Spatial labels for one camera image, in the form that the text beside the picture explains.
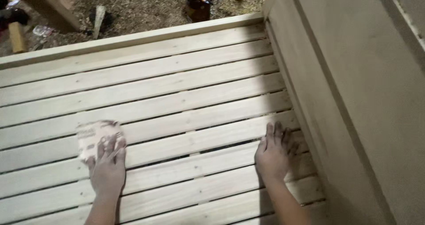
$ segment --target debris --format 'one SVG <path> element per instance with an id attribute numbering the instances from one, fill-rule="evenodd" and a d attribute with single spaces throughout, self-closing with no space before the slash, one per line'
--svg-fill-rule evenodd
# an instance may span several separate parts
<path id="1" fill-rule="evenodd" d="M 41 39 L 30 51 L 36 51 L 43 48 L 43 45 L 47 42 L 46 38 Z"/>
<path id="2" fill-rule="evenodd" d="M 28 45 L 19 22 L 9 24 L 10 41 L 12 42 L 13 53 L 23 53 L 28 51 Z"/>
<path id="3" fill-rule="evenodd" d="M 100 26 L 102 25 L 102 21 L 105 17 L 106 9 L 104 6 L 97 6 L 96 7 L 96 20 L 94 22 L 94 33 L 93 37 L 94 39 L 97 39 L 99 37 L 100 32 Z"/>
<path id="4" fill-rule="evenodd" d="M 36 34 L 37 36 L 46 38 L 52 34 L 53 28 L 37 25 L 34 27 L 34 30 L 32 30 L 32 32 Z"/>

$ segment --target wooden slat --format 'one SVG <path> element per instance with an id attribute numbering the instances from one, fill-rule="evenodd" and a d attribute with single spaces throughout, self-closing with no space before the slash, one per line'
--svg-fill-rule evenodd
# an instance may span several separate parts
<path id="1" fill-rule="evenodd" d="M 178 134 L 181 132 L 209 127 L 216 124 L 223 124 L 226 122 L 254 117 L 274 111 L 290 109 L 291 106 L 292 105 L 286 92 L 278 92 L 270 95 L 254 97 L 199 110 L 186 111 L 170 116 L 145 120 L 138 123 L 127 124 L 122 126 L 122 130 L 128 143 L 132 143 L 134 141 L 150 140 L 157 137 Z M 291 127 L 294 127 L 296 124 L 298 123 L 294 119 Z M 73 141 L 74 143 L 70 146 L 75 146 L 77 148 L 77 139 L 75 137 L 73 138 Z M 78 174 L 82 172 L 79 171 L 80 167 L 81 166 L 76 166 L 76 164 L 73 164 L 73 170 L 77 170 L 76 172 Z M 22 173 L 27 172 L 17 171 L 13 174 Z M 63 182 L 62 180 L 58 181 L 57 179 L 63 178 L 66 176 L 66 174 L 60 174 L 60 171 L 56 171 L 56 174 L 57 173 L 59 173 L 57 177 L 53 175 L 51 176 L 50 173 L 42 173 L 42 175 L 43 177 L 48 175 L 50 179 L 55 181 L 54 184 Z M 37 178 L 36 180 L 37 182 L 16 184 L 15 181 L 11 180 L 10 178 L 1 179 L 1 183 L 5 186 L 3 187 L 0 194 L 10 195 L 17 192 L 23 192 L 37 188 L 40 184 L 51 184 L 49 180 L 42 181 L 40 178 Z"/>
<path id="2" fill-rule="evenodd" d="M 301 133 L 295 135 L 295 140 L 301 144 L 298 150 L 299 153 L 308 151 L 308 148 L 305 144 L 305 141 L 303 140 Z M 185 155 L 190 153 L 191 147 L 193 147 L 193 145 L 184 145 L 183 148 L 181 148 L 182 146 L 179 145 L 174 145 L 170 147 L 170 143 L 167 142 L 162 144 L 167 145 L 167 150 L 164 149 L 165 146 L 152 146 L 150 144 L 130 146 L 129 148 L 127 148 L 127 153 L 129 155 L 126 159 L 126 168 L 133 168 L 152 162 Z M 305 158 L 305 161 L 306 165 L 308 166 L 309 163 L 307 162 L 309 161 L 309 159 Z M 66 182 L 77 181 L 85 178 L 88 178 L 88 169 L 86 168 L 86 166 L 83 165 L 79 159 L 70 159 L 63 162 L 1 175 L 0 185 L 2 186 L 2 192 L 0 194 L 0 197 L 14 195 L 19 192 L 26 192 L 30 190 L 51 187 L 56 184 L 63 184 Z"/>
<path id="3" fill-rule="evenodd" d="M 255 25 L 72 56 L 0 70 L 0 86 L 15 85 L 114 65 L 123 65 L 197 50 L 246 43 L 264 37 L 265 33 L 262 26 Z"/>
<path id="4" fill-rule="evenodd" d="M 265 40 L 202 50 L 188 54 L 94 70 L 0 89 L 1 104 L 58 96 L 66 93 L 172 74 L 210 65 L 234 62 L 272 53 Z"/>
<path id="5" fill-rule="evenodd" d="M 220 147 L 244 140 L 258 138 L 265 134 L 266 124 L 268 122 L 275 121 L 281 121 L 284 125 L 291 128 L 296 128 L 298 126 L 298 122 L 294 113 L 288 111 L 275 115 L 263 116 L 255 119 L 222 125 L 206 130 L 200 130 L 190 134 L 183 134 L 162 140 L 152 141 L 142 145 L 129 146 L 127 148 L 128 154 L 126 165 L 129 167 L 152 163 L 183 154 L 199 152 L 214 147 Z M 140 141 L 143 138 L 141 133 L 138 134 L 141 135 L 141 137 L 135 138 L 136 141 Z M 297 132 L 295 135 L 295 138 L 298 138 L 298 142 L 302 146 L 306 147 L 302 133 Z M 7 166 L 7 163 L 3 164 L 3 162 L 10 162 L 16 164 L 17 166 L 29 166 L 66 159 L 78 155 L 78 148 L 75 146 L 75 143 L 76 141 L 74 139 L 65 138 L 3 151 L 0 153 L 0 162 L 2 162 L 3 166 Z M 36 168 L 8 173 L 7 175 L 5 174 L 3 176 L 6 176 L 7 179 L 0 179 L 0 184 L 2 184 L 2 187 L 6 186 L 2 181 L 10 181 L 11 184 L 14 184 L 13 181 L 17 181 L 14 178 L 19 178 L 19 174 L 25 174 L 25 176 L 30 176 L 30 174 L 32 174 L 36 177 L 42 177 L 41 174 L 49 174 L 45 172 L 40 172 L 38 174 L 35 172 L 35 170 Z M 57 178 L 57 181 L 63 181 L 62 176 L 60 175 L 57 175 L 55 178 Z M 40 184 L 44 184 L 43 180 L 35 180 L 32 183 L 32 185 L 35 187 L 40 187 Z"/>
<path id="6" fill-rule="evenodd" d="M 314 203 L 312 205 L 304 206 L 303 209 L 309 212 L 310 218 L 311 218 L 311 225 L 331 225 L 331 221 L 329 220 L 329 217 L 327 215 L 325 202 Z M 279 221 L 276 214 L 271 214 L 264 217 L 250 219 L 244 222 L 238 222 L 235 224 L 237 225 L 279 225 Z"/>
<path id="7" fill-rule="evenodd" d="M 0 108 L 8 121 L 31 121 L 277 71 L 273 56 L 136 81 Z"/>
<path id="8" fill-rule="evenodd" d="M 120 222 L 127 222 L 200 202 L 258 189 L 260 187 L 258 179 L 258 174 L 252 165 L 213 176 L 124 196 L 121 199 Z M 316 177 L 307 177 L 290 182 L 287 185 L 293 193 L 297 193 L 296 197 L 299 198 L 300 203 L 323 197 L 320 183 Z M 69 194 L 69 196 L 78 196 L 75 192 L 77 191 L 74 191 L 74 194 Z M 24 206 L 22 209 L 25 209 L 25 211 L 21 210 L 19 212 L 14 211 L 12 209 L 13 206 L 9 205 L 8 208 L 2 206 L 0 209 L 8 213 L 5 214 L 6 217 L 1 217 L 1 222 L 23 217 L 23 214 L 27 216 L 28 214 L 34 214 L 36 211 L 42 209 L 41 207 L 46 208 L 47 206 L 51 207 L 51 205 L 45 203 L 40 204 L 36 208 Z M 79 211 L 79 214 L 82 214 L 82 216 L 76 216 L 72 220 L 76 222 L 79 217 L 84 217 L 89 210 L 90 206 L 84 207 Z M 66 213 L 57 213 L 56 216 L 61 216 L 61 214 L 66 215 Z"/>
<path id="9" fill-rule="evenodd" d="M 178 37 L 188 37 L 201 33 L 209 33 L 229 28 L 254 25 L 260 23 L 261 21 L 263 21 L 263 16 L 261 15 L 261 13 L 257 12 L 240 16 L 231 16 L 211 21 L 203 21 L 181 26 L 162 28 L 158 30 L 145 31 L 119 37 L 94 40 L 85 43 L 71 44 L 26 53 L 22 55 L 3 57 L 0 62 L 0 68 L 5 69 L 16 66 L 24 66 L 32 63 L 47 62 L 70 56 L 99 52 L 103 50 L 114 50 L 117 48 L 125 47 L 128 48 L 135 45 L 154 43 L 164 40 L 169 41 L 170 39 Z"/>
<path id="10" fill-rule="evenodd" d="M 163 97 L 155 97 L 133 103 L 126 103 L 4 128 L 0 129 L 0 137 L 14 137 L 13 140 L 15 145 L 27 144 L 75 134 L 75 128 L 77 125 L 90 121 L 97 121 L 99 119 L 108 118 L 120 121 L 120 123 L 128 123 L 131 121 L 195 109 L 244 97 L 274 92 L 282 88 L 284 88 L 282 77 L 278 73 L 274 73 L 197 90 L 175 93 Z M 6 169 L 10 166 L 5 165 L 3 167 L 3 162 L 1 162 L 1 160 L 2 159 L 0 159 L 0 167 L 2 169 Z"/>

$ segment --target sawdust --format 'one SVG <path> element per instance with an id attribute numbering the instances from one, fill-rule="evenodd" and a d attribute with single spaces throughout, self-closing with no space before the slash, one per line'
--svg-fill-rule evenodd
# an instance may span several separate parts
<path id="1" fill-rule="evenodd" d="M 211 19 L 219 19 L 258 12 L 264 0 L 213 1 L 215 5 L 211 7 Z M 183 14 L 185 4 L 186 0 L 77 0 L 70 10 L 79 19 L 81 32 L 62 34 L 54 31 L 40 47 L 45 49 L 91 41 L 93 24 L 90 21 L 90 12 L 97 5 L 104 5 L 111 15 L 110 25 L 99 35 L 99 39 L 102 39 L 188 24 L 189 21 Z M 48 21 L 23 2 L 19 3 L 19 7 L 31 16 L 25 31 L 29 48 L 33 48 L 42 38 L 34 35 L 32 29 L 36 25 L 48 25 Z M 0 56 L 11 54 L 8 31 L 4 31 L 0 36 Z"/>

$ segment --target wooden panel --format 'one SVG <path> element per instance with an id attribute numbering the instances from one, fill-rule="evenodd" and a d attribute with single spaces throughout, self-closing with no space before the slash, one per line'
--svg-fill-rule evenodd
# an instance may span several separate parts
<path id="1" fill-rule="evenodd" d="M 326 204 L 324 202 L 315 203 L 312 205 L 304 206 L 305 210 L 308 210 L 311 217 L 312 225 L 330 225 L 329 217 L 327 216 Z M 279 225 L 276 214 L 267 215 L 264 217 L 258 217 L 250 219 L 244 222 L 238 222 L 237 225 Z"/>
<path id="2" fill-rule="evenodd" d="M 191 70 L 111 87 L 0 108 L 0 117 L 31 121 L 188 90 L 278 70 L 273 56 Z"/>
<path id="3" fill-rule="evenodd" d="M 57 30 L 62 32 L 79 31 L 78 19 L 58 0 L 24 0 L 46 18 Z"/>
<path id="4" fill-rule="evenodd" d="M 268 114 L 274 111 L 287 110 L 290 109 L 291 106 L 292 105 L 289 101 L 288 95 L 284 92 L 278 92 L 266 96 L 254 97 L 251 99 L 245 99 L 242 101 L 207 107 L 199 110 L 186 111 L 183 113 L 146 120 L 134 124 L 126 124 L 122 126 L 122 130 L 125 134 L 127 142 L 132 143 L 134 141 L 154 139 L 162 136 L 173 135 L 185 131 L 209 127 L 216 124 L 223 124 L 239 119 Z M 292 122 L 291 124 L 291 127 L 296 127 L 296 124 L 297 122 L 294 120 L 294 122 Z M 70 144 L 70 146 L 77 147 L 76 138 L 74 138 L 73 141 L 74 143 Z M 73 170 L 77 174 L 82 173 L 82 171 L 80 171 L 81 166 L 78 166 L 76 164 L 72 165 Z M 66 177 L 65 174 L 60 174 L 60 170 L 56 170 L 56 173 L 54 174 L 47 172 L 42 173 L 42 175 L 43 177 L 47 176 L 48 178 L 54 180 L 54 184 L 61 182 L 57 179 L 61 179 L 64 176 Z M 17 179 L 15 180 L 7 177 L 10 176 L 6 174 L 6 177 L 0 180 L 1 183 L 4 185 L 0 194 L 4 196 L 38 188 L 40 186 L 40 183 L 44 185 L 50 184 L 48 180 L 42 181 L 40 179 L 38 179 L 37 182 L 16 184 L 16 182 L 20 179 L 15 178 Z"/>
<path id="5" fill-rule="evenodd" d="M 266 124 L 275 121 L 282 121 L 285 126 L 291 128 L 296 128 L 298 125 L 294 113 L 288 111 L 152 141 L 142 145 L 130 146 L 127 148 L 129 152 L 126 158 L 126 165 L 128 167 L 130 165 L 136 166 L 152 163 L 183 154 L 195 153 L 214 147 L 259 138 L 265 134 Z M 295 134 L 295 138 L 299 139 L 298 142 L 302 146 L 306 146 L 302 133 L 297 132 Z M 140 141 L 142 138 L 143 137 L 140 137 L 136 139 L 136 141 Z M 16 164 L 13 167 L 16 168 L 16 166 L 25 167 L 75 157 L 78 155 L 78 149 L 74 146 L 75 143 L 76 141 L 73 138 L 65 138 L 3 151 L 0 153 L 0 161 L 2 165 L 3 161 Z M 34 153 L 39 153 L 40 156 L 34 157 Z M 5 175 L 8 178 L 5 180 L 1 179 L 0 181 L 14 181 L 13 178 L 15 178 L 15 176 L 20 177 L 21 173 L 27 176 L 29 176 L 29 174 L 36 174 L 34 170 L 17 171 Z M 32 184 L 37 187 L 40 186 L 40 183 L 44 182 L 38 181 Z"/>
<path id="6" fill-rule="evenodd" d="M 416 26 L 419 31 L 425 33 L 425 17 L 423 16 L 425 10 L 424 0 L 399 0 L 403 10 L 413 20 L 413 25 Z"/>
<path id="7" fill-rule="evenodd" d="M 424 65 L 379 0 L 300 1 L 395 221 L 423 224 Z"/>
<path id="8" fill-rule="evenodd" d="M 124 65 L 158 57 L 183 54 L 237 43 L 246 43 L 263 37 L 265 37 L 265 33 L 261 26 L 238 27 L 156 43 L 118 48 L 80 56 L 71 56 L 18 68 L 0 70 L 0 86 L 42 80 L 56 76 L 69 75 L 115 65 Z M 82 43 L 77 43 L 69 46 L 79 48 L 82 46 L 81 44 Z M 4 62 L 7 59 L 8 57 L 3 57 L 2 61 Z"/>
<path id="9" fill-rule="evenodd" d="M 369 181 L 294 1 L 276 0 L 269 20 L 268 31 L 275 53 L 282 56 L 277 56 L 279 66 L 301 128 L 319 172 L 324 172 L 334 222 L 385 224 L 386 213 L 375 194 L 379 188 Z"/>
<path id="10" fill-rule="evenodd" d="M 75 134 L 77 125 L 99 119 L 108 118 L 120 123 L 128 123 L 274 92 L 282 88 L 284 88 L 283 80 L 276 73 L 8 127 L 0 129 L 0 137 L 14 137 L 19 134 L 21 136 L 14 138 L 14 144 L 27 144 Z"/>
<path id="11" fill-rule="evenodd" d="M 168 183 L 172 181 L 177 182 L 178 180 L 175 179 L 178 179 L 176 174 L 168 177 Z M 293 192 L 300 194 L 300 203 L 316 200 L 318 195 L 319 197 L 323 197 L 320 184 L 315 177 L 308 177 L 294 183 L 296 184 L 292 186 L 296 186 L 299 190 Z M 249 166 L 214 176 L 128 195 L 121 199 L 120 221 L 126 222 L 154 215 L 179 207 L 257 189 L 259 186 L 255 167 Z M 303 193 L 301 192 L 303 186 L 314 189 L 309 189 L 310 193 Z M 146 189 L 143 186 L 130 187 L 125 193 L 136 192 L 144 188 Z M 70 208 L 91 202 L 93 199 L 94 192 L 91 189 L 89 180 L 3 199 L 0 200 L 0 204 L 2 205 L 0 206 L 0 214 L 2 215 L 0 222 L 10 222 L 19 218 L 60 210 L 61 208 Z"/>
<path id="12" fill-rule="evenodd" d="M 154 43 L 163 40 L 169 40 L 178 37 L 187 37 L 201 33 L 209 33 L 219 30 L 225 30 L 229 28 L 242 27 L 257 24 L 263 21 L 261 13 L 245 14 L 241 16 L 232 16 L 222 19 L 216 19 L 211 21 L 203 21 L 193 24 L 168 27 L 153 31 L 140 32 L 135 34 L 129 34 L 119 37 L 106 38 L 101 40 L 90 41 L 86 43 L 77 43 L 72 45 L 60 46 L 56 48 L 44 49 L 41 51 L 35 51 L 26 53 L 23 55 L 6 56 L 3 57 L 0 62 L 0 68 L 9 68 L 15 66 L 23 66 L 38 62 L 47 62 L 51 60 L 57 60 L 69 56 L 76 56 L 88 53 L 99 52 L 103 50 L 114 50 L 117 48 L 131 47 L 135 45 L 141 45 L 146 43 Z M 201 43 L 197 45 L 207 45 L 208 43 Z"/>
<path id="13" fill-rule="evenodd" d="M 6 87 L 0 90 L 0 98 L 4 105 L 21 103 L 271 53 L 265 40 L 242 43 Z"/>

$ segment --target wood scrap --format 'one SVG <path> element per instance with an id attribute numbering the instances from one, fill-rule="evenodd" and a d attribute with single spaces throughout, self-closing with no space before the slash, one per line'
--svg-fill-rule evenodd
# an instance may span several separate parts
<path id="1" fill-rule="evenodd" d="M 22 25 L 19 22 L 13 22 L 10 23 L 8 27 L 13 53 L 27 52 L 28 45 L 24 36 Z"/>

